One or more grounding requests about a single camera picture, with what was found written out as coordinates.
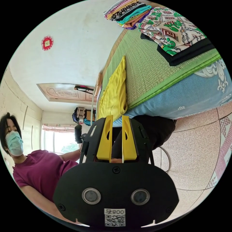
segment surgical mask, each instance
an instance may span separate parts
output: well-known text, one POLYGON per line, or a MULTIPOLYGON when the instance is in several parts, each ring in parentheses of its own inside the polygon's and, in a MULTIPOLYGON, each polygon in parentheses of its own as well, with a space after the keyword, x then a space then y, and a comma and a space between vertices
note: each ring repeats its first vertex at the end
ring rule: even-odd
POLYGON ((6 135, 6 142, 10 153, 14 156, 21 156, 23 154, 23 141, 16 131, 11 131, 6 135))

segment camera lens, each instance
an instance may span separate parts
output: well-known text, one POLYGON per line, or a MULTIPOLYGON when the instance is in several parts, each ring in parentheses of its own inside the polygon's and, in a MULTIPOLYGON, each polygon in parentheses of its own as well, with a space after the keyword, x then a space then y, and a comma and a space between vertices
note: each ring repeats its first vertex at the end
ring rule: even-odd
POLYGON ((101 194, 94 188, 87 188, 82 193, 83 200, 88 204, 97 204, 101 200, 101 194))
POLYGON ((135 205, 144 205, 149 201, 149 199, 150 199, 150 194, 145 189, 135 190, 131 195, 131 201, 135 205))

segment woman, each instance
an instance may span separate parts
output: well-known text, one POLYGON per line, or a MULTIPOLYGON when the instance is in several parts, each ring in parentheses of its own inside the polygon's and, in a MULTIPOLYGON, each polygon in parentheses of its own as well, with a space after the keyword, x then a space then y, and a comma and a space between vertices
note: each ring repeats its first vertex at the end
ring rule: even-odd
MULTIPOLYGON (((167 141, 175 129, 175 122, 171 119, 147 115, 136 116, 134 119, 143 125, 153 150, 167 141)), ((80 158, 80 150, 63 155, 37 150, 24 155, 21 130, 16 118, 10 113, 0 120, 0 141, 4 151, 14 160, 13 177, 25 196, 42 211, 71 222, 61 215, 52 198, 60 177, 78 165, 76 161, 80 158)), ((122 162, 121 127, 113 128, 111 162, 122 162)))
POLYGON ((76 161, 80 158, 82 146, 77 151, 63 155, 46 150, 24 155, 21 130, 16 118, 10 113, 1 117, 0 141, 3 150, 14 160, 13 177, 25 196, 43 211, 71 222, 61 215, 52 198, 62 174, 78 164, 76 161))

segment curtain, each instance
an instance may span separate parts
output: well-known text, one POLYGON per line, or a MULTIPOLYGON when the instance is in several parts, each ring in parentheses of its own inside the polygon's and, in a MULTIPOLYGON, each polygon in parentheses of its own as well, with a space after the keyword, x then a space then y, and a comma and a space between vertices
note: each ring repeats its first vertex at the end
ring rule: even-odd
POLYGON ((53 131, 60 133, 74 133, 76 125, 68 124, 43 124, 42 129, 45 131, 53 131))

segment green bed mat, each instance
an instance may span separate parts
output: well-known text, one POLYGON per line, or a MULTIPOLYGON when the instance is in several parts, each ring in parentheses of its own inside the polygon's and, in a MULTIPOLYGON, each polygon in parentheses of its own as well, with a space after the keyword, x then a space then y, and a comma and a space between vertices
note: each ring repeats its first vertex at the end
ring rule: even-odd
POLYGON ((157 51, 157 44, 140 39, 141 33, 129 30, 119 44, 102 81, 106 89, 109 78, 126 56, 126 92, 128 110, 147 101, 175 83, 219 60, 221 56, 212 49, 177 66, 169 63, 157 51))

